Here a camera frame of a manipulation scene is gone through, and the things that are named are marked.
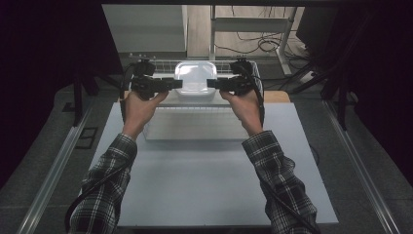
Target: finger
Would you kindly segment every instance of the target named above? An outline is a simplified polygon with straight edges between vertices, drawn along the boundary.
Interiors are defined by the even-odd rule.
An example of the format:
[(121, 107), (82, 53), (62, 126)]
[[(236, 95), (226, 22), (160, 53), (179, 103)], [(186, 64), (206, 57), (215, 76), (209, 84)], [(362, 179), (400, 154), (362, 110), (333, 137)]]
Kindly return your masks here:
[(221, 96), (222, 96), (223, 99), (226, 99), (226, 100), (228, 100), (228, 101), (230, 101), (230, 100), (233, 98), (233, 96), (234, 96), (234, 95), (230, 94), (230, 93), (227, 92), (227, 91), (219, 91), (219, 94), (221, 94)]
[(169, 91), (158, 93), (155, 97), (152, 98), (152, 101), (154, 101), (156, 104), (159, 104), (161, 103), (161, 101), (167, 98), (168, 94), (169, 94)]

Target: plaid sleeve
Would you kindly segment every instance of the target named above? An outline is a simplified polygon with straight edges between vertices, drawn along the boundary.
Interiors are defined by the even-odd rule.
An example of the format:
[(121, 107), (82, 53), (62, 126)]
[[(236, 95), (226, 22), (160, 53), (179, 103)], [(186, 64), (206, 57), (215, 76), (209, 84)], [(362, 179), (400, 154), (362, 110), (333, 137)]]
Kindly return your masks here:
[[(244, 150), (256, 172), (294, 211), (305, 217), (315, 228), (317, 209), (305, 193), (304, 183), (294, 175), (295, 163), (283, 155), (271, 131), (252, 136), (243, 142)], [(273, 233), (311, 233), (272, 198), (261, 184), (267, 198), (265, 212), (271, 220)]]
[[(136, 142), (119, 134), (97, 164), (82, 180), (82, 191), (136, 157)], [(131, 167), (114, 176), (81, 202), (70, 218), (70, 233), (114, 233), (122, 199), (130, 181)]]

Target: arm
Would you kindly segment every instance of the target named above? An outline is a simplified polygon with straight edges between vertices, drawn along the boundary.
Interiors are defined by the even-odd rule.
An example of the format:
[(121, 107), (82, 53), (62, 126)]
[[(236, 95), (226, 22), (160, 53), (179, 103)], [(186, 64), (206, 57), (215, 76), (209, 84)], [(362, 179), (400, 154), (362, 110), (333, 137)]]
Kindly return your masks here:
[(221, 92), (227, 99), (250, 138), (243, 147), (257, 174), (263, 179), (261, 188), (267, 198), (265, 212), (271, 220), (273, 233), (311, 233), (298, 220), (282, 208), (271, 192), (263, 186), (270, 185), (279, 198), (317, 228), (316, 214), (304, 183), (294, 175), (295, 163), (283, 155), (282, 149), (271, 131), (263, 131), (259, 121), (258, 102), (254, 92), (244, 97)]
[(131, 92), (126, 99), (126, 122), (98, 163), (82, 180), (82, 191), (108, 176), (125, 163), (129, 166), (101, 185), (80, 203), (70, 218), (70, 233), (113, 233), (119, 221), (122, 199), (130, 181), (131, 165), (136, 157), (136, 138), (152, 118), (156, 106), (168, 93), (158, 94), (149, 101)]

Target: person's right hand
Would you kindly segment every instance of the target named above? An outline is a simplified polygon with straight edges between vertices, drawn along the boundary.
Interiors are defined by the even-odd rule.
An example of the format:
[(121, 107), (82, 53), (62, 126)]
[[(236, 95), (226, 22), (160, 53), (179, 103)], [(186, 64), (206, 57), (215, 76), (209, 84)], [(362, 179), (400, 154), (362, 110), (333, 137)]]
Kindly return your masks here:
[(229, 92), (219, 91), (223, 99), (230, 102), (235, 115), (241, 120), (249, 136), (263, 132), (259, 116), (258, 98), (254, 91), (244, 96), (235, 96)]

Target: gray floor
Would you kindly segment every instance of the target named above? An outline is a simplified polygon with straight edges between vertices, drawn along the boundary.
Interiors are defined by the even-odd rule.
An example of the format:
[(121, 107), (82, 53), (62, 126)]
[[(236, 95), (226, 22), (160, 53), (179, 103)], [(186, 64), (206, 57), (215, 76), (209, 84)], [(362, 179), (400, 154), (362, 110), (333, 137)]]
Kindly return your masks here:
[[(234, 40), (232, 46), (237, 47), (238, 42)], [(201, 48), (199, 43), (194, 47)], [(194, 52), (193, 55), (196, 58), (206, 56), (205, 52), (199, 54)], [(262, 78), (283, 78), (281, 67), (276, 58), (257, 58), (255, 61), (258, 63)], [(97, 82), (100, 93), (97, 97), (94, 97), (92, 114), (85, 126), (86, 128), (97, 128), (96, 139), (92, 143), (91, 149), (75, 149), (71, 154), (55, 192), (40, 218), (35, 233), (64, 233), (63, 218), (65, 211), (78, 195), (82, 176), (94, 156), (111, 105), (118, 97), (118, 93), (114, 88), (100, 80), (97, 80)], [(283, 82), (284, 80), (270, 81), (265, 86)], [(285, 88), (292, 89), (298, 84), (299, 81), (294, 80)], [(277, 89), (279, 86), (274, 86), (271, 89)], [(339, 218), (339, 224), (322, 226), (322, 233), (385, 233), (359, 182), (349, 156), (322, 105), (319, 97), (321, 87), (322, 84), (314, 86), (299, 95), (291, 96), (291, 101), (294, 102), (297, 108), (309, 143), (317, 150), (317, 153), (315, 151), (314, 154), (316, 158), (319, 158), (319, 171)], [(73, 113), (61, 111), (67, 102), (72, 101), (71, 87), (67, 87), (56, 94), (55, 108), (48, 122), (15, 173), (0, 191), (1, 233), (16, 233), (31, 206), (73, 123)], [(394, 215), (400, 233), (413, 233), (412, 187), (401, 175), (386, 151), (360, 123), (352, 106), (348, 106), (346, 118), (348, 133), (373, 181)], [(88, 143), (87, 140), (79, 140), (77, 144), (82, 146)], [(173, 231), (139, 230), (134, 232), (120, 230), (120, 233), (268, 233), (268, 229), (231, 230), (223, 228)]]

